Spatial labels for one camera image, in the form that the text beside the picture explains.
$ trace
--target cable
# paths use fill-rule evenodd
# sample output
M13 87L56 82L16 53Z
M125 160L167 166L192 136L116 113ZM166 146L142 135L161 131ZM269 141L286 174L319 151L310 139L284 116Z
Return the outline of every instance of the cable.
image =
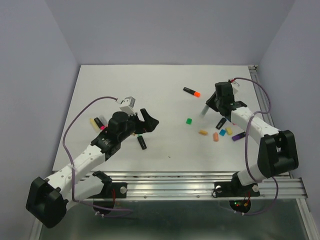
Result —
M249 138L249 130L250 130L250 127L251 127L251 122L252 122L252 120L254 119L254 117L255 117L256 114L268 114L268 113L270 113L270 110L271 110L271 102L270 102L269 95L267 94L266 90L264 89L264 87L263 87L261 84L259 84L258 82L255 82L255 81L253 81L253 80L251 80L251 79L249 79L249 78L245 78L245 77L235 77L234 79L230 80L230 83L234 82L234 81L237 80L237 79L249 81L249 82L252 82L253 84L258 85L258 86L261 88L261 90L264 92L264 94L265 94L265 96L266 96L266 98L267 98L267 101L268 101L268 105L269 105L269 108L268 108L267 111L255 111L255 112L253 113L253 115L250 117L250 119L249 119L249 121L248 121L248 124L247 124L247 126L246 126L246 131L245 131L245 142L244 142L245 167L246 167L246 170L248 171L249 176L252 178L253 181L255 181L255 182L257 183L258 181L254 178L254 176L252 175L252 173L251 173L251 171L250 171L250 168L249 168L249 161L248 161L248 138ZM278 185L277 180L276 180L274 177L272 177L272 179L274 180L276 190L275 190L274 199L273 199L272 203L270 204L270 206L267 207L267 208L265 208L265 209L263 209L263 210L261 210L261 211L257 211L257 212L253 212L253 213L245 213L245 215L252 216L252 215L262 214L262 213L265 213L266 211L270 210L270 209L274 206L274 204L275 204L275 202L276 202L276 200L277 200L277 198L278 198L278 194L279 194L279 185Z
M77 116L75 116L75 118L71 121L70 125L66 128L65 132L64 132L64 135L63 135L63 138L62 138L62 146L66 152L66 154L68 155L68 158L70 160L70 163L71 165L73 166L71 168L71 196L72 196L72 201L76 202L76 203L79 203L79 204L83 204L83 205L87 205L89 207L93 207L93 208L97 208L97 209L102 209L102 210L107 210L107 211L115 211L115 212L127 212L125 214L121 214L121 215L115 215L115 216L105 216L106 218L119 218L119 217L124 217L124 216L127 216L129 214L131 214L133 211L131 209L127 209L127 208L121 208L121 209L118 209L118 208L107 208L107 207L102 207L102 206L98 206L98 205L94 205L94 204L91 204L91 203L88 203L88 202L84 202L84 201L81 201L81 200L77 200L75 199L75 186L76 186L76 172L75 172L75 163L74 163L74 160L71 156L71 153L70 151L68 150L67 146L66 146L66 137L67 137L67 134L71 128L71 126L75 123L75 121L80 117L80 115L85 111L87 110L92 104L94 104L95 102L99 101L99 100L102 100L102 99L113 99L115 101L117 101L118 99L113 97L113 96L102 96L102 97L98 97L97 99L93 100L92 102L90 102L87 106L84 107L84 109L82 109Z

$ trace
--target yellow block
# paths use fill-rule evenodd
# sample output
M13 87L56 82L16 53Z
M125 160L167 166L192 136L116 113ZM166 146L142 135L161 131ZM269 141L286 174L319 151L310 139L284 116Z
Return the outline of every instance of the yellow block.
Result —
M207 131L205 131L205 130L200 130L200 131L199 131L199 134L201 134L201 135L207 135L207 134L208 134L208 132L207 132Z
M231 129L231 127L226 127L226 128L225 128L225 131L226 131L226 133L227 133L228 135L231 135L231 134L232 134L232 129Z

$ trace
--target gray wall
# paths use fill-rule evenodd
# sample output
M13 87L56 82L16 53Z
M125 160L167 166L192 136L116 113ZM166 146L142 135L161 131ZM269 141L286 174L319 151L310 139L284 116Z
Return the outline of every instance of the gray wall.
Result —
M81 64L257 64L294 0L46 0Z
M30 183L52 169L77 62L44 0L0 3L0 239L29 239Z
M258 67L275 125L294 132L308 204L320 229L320 1L297 0Z

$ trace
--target green block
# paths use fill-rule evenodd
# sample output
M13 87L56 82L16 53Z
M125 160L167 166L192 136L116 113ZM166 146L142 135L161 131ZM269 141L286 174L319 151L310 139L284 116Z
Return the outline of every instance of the green block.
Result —
M188 118L185 123L191 125L192 119L191 119L191 118Z

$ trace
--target white board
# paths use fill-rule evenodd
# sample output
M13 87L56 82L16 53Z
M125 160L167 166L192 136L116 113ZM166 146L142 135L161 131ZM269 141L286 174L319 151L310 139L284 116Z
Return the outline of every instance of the white board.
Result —
M126 139L121 149L95 170L101 171L215 171L235 172L245 168L244 138L233 142L230 135L213 141L215 126L222 118L209 110L204 119L199 114L206 100L215 91L215 84L234 77L250 78L247 66L217 65L82 65L74 89L66 125L92 100L102 96L136 99L134 109L148 113L159 120L152 133L143 135L147 145L142 150L137 137ZM253 84L240 84L235 99L241 100L254 112L259 108ZM201 93L197 98L183 91L188 87ZM119 106L113 100L103 99L92 105L76 121L66 138L66 145L75 158L98 135L89 118L104 115L109 120ZM186 124L187 118L192 124ZM243 132L227 122L233 135ZM207 136L198 134L203 129ZM249 140L248 157L251 164L258 156L258 145ZM60 143L53 170L58 171L69 162Z

